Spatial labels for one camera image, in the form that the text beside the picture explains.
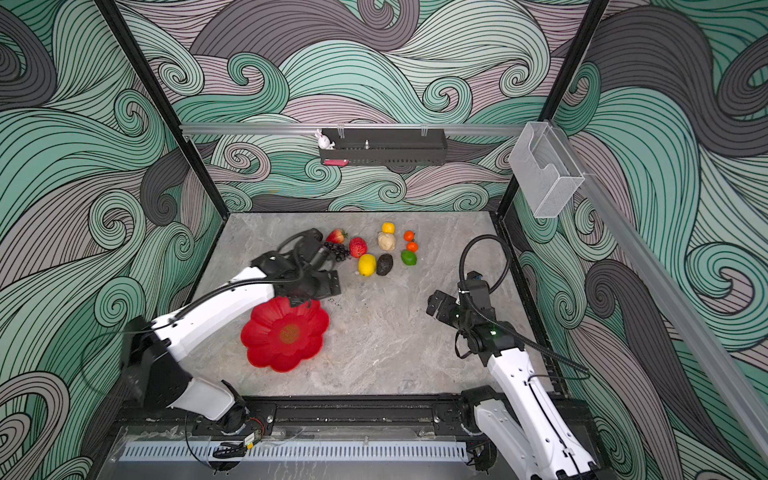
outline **red object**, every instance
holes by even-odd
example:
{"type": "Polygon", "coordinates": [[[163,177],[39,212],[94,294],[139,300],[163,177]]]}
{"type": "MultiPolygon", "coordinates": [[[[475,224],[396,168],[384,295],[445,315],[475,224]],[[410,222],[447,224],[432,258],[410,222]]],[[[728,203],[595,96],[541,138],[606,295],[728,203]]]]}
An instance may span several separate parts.
{"type": "Polygon", "coordinates": [[[335,229],[331,234],[326,238],[326,242],[330,243],[344,243],[344,237],[346,236],[346,232],[340,228],[335,229]]]}
{"type": "Polygon", "coordinates": [[[311,304],[291,308],[286,297],[278,296],[253,309],[240,341],[248,347],[251,365],[289,372],[323,348],[323,334],[329,324],[320,302],[312,300],[311,304]]]}
{"type": "Polygon", "coordinates": [[[349,253],[355,258],[360,258],[368,253],[366,241],[360,237],[355,237],[349,242],[349,253]]]}

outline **small yellow fruit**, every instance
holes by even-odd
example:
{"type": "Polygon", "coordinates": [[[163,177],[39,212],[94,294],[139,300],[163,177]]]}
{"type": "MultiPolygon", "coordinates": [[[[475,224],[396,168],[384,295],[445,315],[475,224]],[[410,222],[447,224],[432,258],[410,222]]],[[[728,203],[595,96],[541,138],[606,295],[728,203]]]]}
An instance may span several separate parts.
{"type": "Polygon", "coordinates": [[[360,272],[360,275],[363,276],[373,275],[373,273],[376,272],[376,257],[370,253],[366,253],[360,257],[360,260],[357,262],[357,270],[360,272]]]}
{"type": "Polygon", "coordinates": [[[391,252],[395,249],[395,243],[397,240],[395,240],[395,236],[391,233],[379,232],[379,238],[377,240],[379,241],[380,249],[386,252],[391,252]]]}

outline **red fruit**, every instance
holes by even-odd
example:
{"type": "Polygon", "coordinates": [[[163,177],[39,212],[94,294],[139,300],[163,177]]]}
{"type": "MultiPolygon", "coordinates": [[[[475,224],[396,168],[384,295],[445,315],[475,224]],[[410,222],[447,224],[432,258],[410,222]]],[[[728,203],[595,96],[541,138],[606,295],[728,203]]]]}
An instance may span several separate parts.
{"type": "Polygon", "coordinates": [[[344,243],[344,237],[346,236],[346,232],[340,228],[335,229],[331,234],[326,238],[326,242],[330,243],[344,243]]]}
{"type": "Polygon", "coordinates": [[[360,237],[355,237],[349,242],[349,253],[355,258],[360,258],[368,252],[366,241],[360,237]]]}

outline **green lime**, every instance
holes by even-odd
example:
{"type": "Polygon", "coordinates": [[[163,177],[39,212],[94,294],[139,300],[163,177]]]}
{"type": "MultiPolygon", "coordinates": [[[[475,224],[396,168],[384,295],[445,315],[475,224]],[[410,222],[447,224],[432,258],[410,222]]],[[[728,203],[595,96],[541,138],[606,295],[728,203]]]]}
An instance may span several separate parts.
{"type": "Polygon", "coordinates": [[[416,265],[416,254],[411,250],[403,250],[400,253],[400,258],[405,265],[416,265]]]}

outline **white bunny figurine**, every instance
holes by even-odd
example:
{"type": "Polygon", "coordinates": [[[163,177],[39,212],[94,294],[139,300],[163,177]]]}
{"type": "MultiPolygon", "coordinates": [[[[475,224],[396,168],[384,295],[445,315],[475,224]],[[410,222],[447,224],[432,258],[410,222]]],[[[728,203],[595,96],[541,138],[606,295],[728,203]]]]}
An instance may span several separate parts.
{"type": "Polygon", "coordinates": [[[317,146],[323,150],[333,150],[336,146],[336,144],[329,140],[328,137],[323,135],[323,132],[320,131],[319,128],[315,130],[315,138],[317,139],[317,146]]]}

